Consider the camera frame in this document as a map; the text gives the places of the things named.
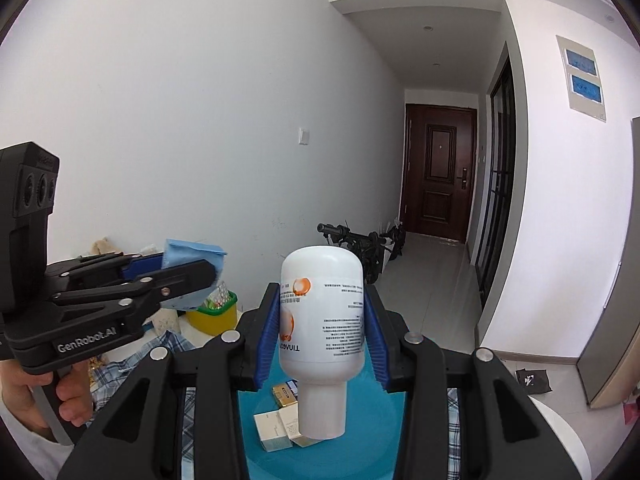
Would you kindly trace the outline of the person's left hand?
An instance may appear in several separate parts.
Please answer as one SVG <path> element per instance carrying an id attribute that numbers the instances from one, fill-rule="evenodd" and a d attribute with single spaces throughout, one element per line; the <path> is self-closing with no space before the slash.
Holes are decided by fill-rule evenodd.
<path id="1" fill-rule="evenodd" d="M 48 440 L 53 440 L 53 434 L 37 408 L 32 389 L 49 385 L 52 380 L 51 373 L 31 375 L 24 372 L 15 360 L 1 362 L 1 396 L 4 405 L 28 430 Z M 91 419 L 93 400 L 87 361 L 72 366 L 56 386 L 56 395 L 61 401 L 58 412 L 66 422 L 80 427 Z"/>

